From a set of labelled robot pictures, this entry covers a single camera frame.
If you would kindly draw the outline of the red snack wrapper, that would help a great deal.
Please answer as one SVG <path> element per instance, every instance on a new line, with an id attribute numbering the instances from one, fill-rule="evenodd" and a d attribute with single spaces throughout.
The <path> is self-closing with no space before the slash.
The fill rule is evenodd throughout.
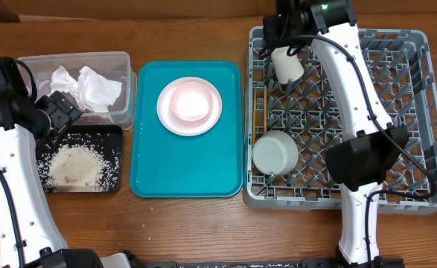
<path id="1" fill-rule="evenodd" d="M 76 124 L 81 124 L 81 125 L 104 125 L 110 123 L 111 123 L 111 118 L 109 115 L 103 115 L 102 113 L 95 113 L 87 109 L 83 111 L 83 114 L 76 122 Z"/>

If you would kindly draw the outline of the white napkin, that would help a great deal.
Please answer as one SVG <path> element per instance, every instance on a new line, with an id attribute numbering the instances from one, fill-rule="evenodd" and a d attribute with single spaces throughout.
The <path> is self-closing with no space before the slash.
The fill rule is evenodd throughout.
<path id="1" fill-rule="evenodd" d="M 75 80 L 60 66 L 51 75 L 51 92 L 70 94 L 81 109 L 108 112 L 121 94 L 122 82 L 108 80 L 88 66 L 82 67 Z"/>

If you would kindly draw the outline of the cream cup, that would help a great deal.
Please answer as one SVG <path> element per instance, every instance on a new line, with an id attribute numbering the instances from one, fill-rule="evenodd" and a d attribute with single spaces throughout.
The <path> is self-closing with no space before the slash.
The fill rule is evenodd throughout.
<path id="1" fill-rule="evenodd" d="M 289 48 L 289 46 L 277 48 L 271 53 L 275 75 L 280 84 L 296 81 L 304 74 L 304 68 L 298 57 L 287 55 Z"/>

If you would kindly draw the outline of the wooden chopstick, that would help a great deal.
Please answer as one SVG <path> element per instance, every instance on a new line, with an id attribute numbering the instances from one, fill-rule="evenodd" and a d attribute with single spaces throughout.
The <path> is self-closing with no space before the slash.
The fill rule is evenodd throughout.
<path id="1" fill-rule="evenodd" d="M 256 140 L 256 119 L 257 119 L 257 99 L 258 99 L 258 89 L 254 88 L 253 93 L 253 117 L 252 117 L 252 146 L 255 146 L 255 140 Z"/>
<path id="2" fill-rule="evenodd" d="M 267 86 L 266 85 L 264 86 L 263 99 L 264 99 L 264 134 L 266 134 L 267 133 L 267 118 L 268 118 L 268 115 L 267 115 L 267 113 L 268 113 L 268 111 L 267 111 L 268 101 L 267 101 Z"/>

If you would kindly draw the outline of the white bowl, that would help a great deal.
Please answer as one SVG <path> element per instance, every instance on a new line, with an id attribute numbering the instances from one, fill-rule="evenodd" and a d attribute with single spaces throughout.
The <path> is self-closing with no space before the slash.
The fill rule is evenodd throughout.
<path id="1" fill-rule="evenodd" d="M 294 169 L 299 160 L 297 144 L 290 135 L 278 130 L 263 134 L 252 149 L 252 161 L 263 174 L 279 176 Z"/>

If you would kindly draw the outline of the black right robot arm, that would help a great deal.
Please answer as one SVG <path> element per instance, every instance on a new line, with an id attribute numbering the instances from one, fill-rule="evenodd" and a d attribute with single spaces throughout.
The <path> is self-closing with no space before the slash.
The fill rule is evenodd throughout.
<path id="1" fill-rule="evenodd" d="M 360 47 L 349 1 L 277 1 L 263 20 L 260 58 L 282 49 L 292 56 L 306 45 L 323 68 L 339 111 L 342 142 L 325 152 L 325 164 L 342 198 L 337 261 L 343 267 L 402 267 L 377 246 L 377 210 L 386 173 L 408 140 L 380 103 Z"/>

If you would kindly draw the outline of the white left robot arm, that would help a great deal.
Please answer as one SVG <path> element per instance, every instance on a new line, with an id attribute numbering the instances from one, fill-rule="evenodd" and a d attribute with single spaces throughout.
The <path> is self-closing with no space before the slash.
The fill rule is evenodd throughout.
<path id="1" fill-rule="evenodd" d="M 19 68 L 0 57 L 0 267 L 144 266 L 128 250 L 98 257 L 91 249 L 70 249 L 45 198 L 36 165 L 36 143 L 51 143 L 82 114 L 61 93 L 37 96 Z"/>

